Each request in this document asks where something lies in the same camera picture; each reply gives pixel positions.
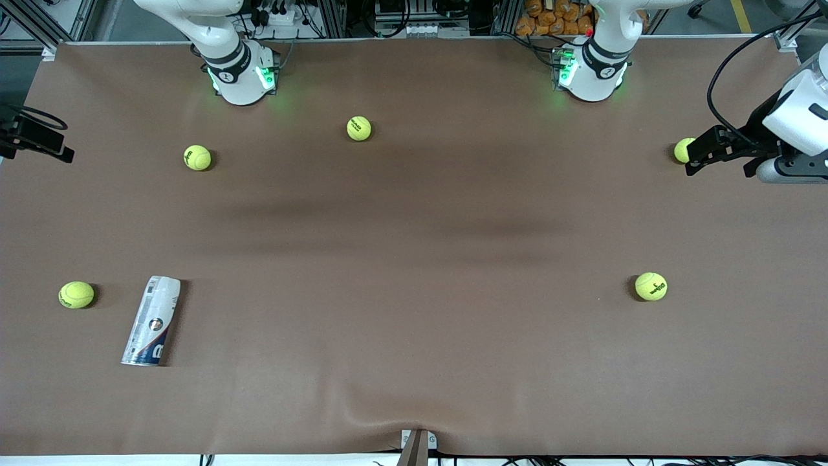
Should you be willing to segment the small electronics box green light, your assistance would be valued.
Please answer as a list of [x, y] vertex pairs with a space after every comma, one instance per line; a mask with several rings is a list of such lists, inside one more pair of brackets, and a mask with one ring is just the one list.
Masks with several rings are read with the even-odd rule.
[[574, 71], [577, 68], [574, 49], [570, 47], [557, 47], [552, 49], [550, 52], [550, 62], [555, 89], [559, 91], [568, 89], [572, 76], [574, 76]]
[[281, 54], [265, 45], [260, 45], [256, 72], [266, 93], [276, 92], [280, 68]]

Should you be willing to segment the brown table mat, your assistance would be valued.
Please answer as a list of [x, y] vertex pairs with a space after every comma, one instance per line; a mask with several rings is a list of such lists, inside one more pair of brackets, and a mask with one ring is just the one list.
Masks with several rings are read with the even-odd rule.
[[[186, 45], [60, 47], [27, 103], [74, 162], [0, 164], [0, 456], [409, 428], [476, 456], [828, 455], [828, 186], [670, 157], [737, 44], [643, 39], [586, 104], [508, 39], [301, 43], [243, 108]], [[124, 365], [152, 276], [181, 282], [162, 363]]]

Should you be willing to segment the pile of orange objects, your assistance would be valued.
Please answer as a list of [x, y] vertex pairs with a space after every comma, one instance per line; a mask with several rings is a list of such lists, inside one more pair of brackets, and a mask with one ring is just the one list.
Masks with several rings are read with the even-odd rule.
[[590, 36], [598, 12], [589, 0], [521, 0], [517, 36]]

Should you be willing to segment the white blue tennis ball can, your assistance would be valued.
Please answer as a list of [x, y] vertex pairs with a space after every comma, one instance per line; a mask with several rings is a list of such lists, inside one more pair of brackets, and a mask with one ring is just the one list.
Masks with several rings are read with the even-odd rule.
[[122, 354], [122, 364], [148, 368], [160, 366], [177, 309], [180, 286], [177, 278], [149, 278]]

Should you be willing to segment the white connector strip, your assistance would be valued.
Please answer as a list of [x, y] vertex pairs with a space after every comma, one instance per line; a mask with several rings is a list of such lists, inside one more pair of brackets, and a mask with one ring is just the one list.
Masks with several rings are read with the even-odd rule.
[[391, 38], [398, 39], [458, 39], [467, 38], [471, 35], [467, 26], [466, 23], [454, 23], [453, 21], [449, 21], [449, 23], [415, 21], [406, 25], [405, 29], [397, 32], [397, 34], [394, 34], [394, 32], [399, 28], [398, 23], [377, 23], [375, 30], [381, 36], [391, 36]]

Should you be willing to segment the aluminium frame profile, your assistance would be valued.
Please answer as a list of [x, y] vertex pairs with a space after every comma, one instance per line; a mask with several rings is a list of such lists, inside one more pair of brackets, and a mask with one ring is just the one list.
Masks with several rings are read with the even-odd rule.
[[39, 55], [82, 41], [101, 0], [0, 0], [0, 55]]
[[777, 4], [775, 12], [784, 23], [795, 25], [772, 33], [780, 51], [794, 51], [801, 36], [828, 36], [828, 0], [768, 0], [768, 6]]

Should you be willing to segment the yellow Wilson tennis ball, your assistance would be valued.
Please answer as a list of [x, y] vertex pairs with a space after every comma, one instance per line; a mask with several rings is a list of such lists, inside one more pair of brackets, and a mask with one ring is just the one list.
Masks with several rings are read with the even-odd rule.
[[183, 153], [184, 165], [194, 171], [204, 171], [212, 164], [211, 151], [201, 145], [191, 145]]

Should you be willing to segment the brown wooden bar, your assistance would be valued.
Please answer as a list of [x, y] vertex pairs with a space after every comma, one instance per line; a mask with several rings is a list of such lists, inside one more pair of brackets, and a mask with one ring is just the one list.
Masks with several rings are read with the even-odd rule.
[[429, 450], [430, 433], [427, 430], [409, 430], [396, 466], [428, 466]]

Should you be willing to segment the white power strip with plugs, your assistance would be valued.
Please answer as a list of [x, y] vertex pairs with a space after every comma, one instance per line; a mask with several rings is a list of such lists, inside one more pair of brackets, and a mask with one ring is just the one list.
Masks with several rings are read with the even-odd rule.
[[255, 27], [291, 27], [310, 23], [298, 0], [250, 0], [251, 20]]

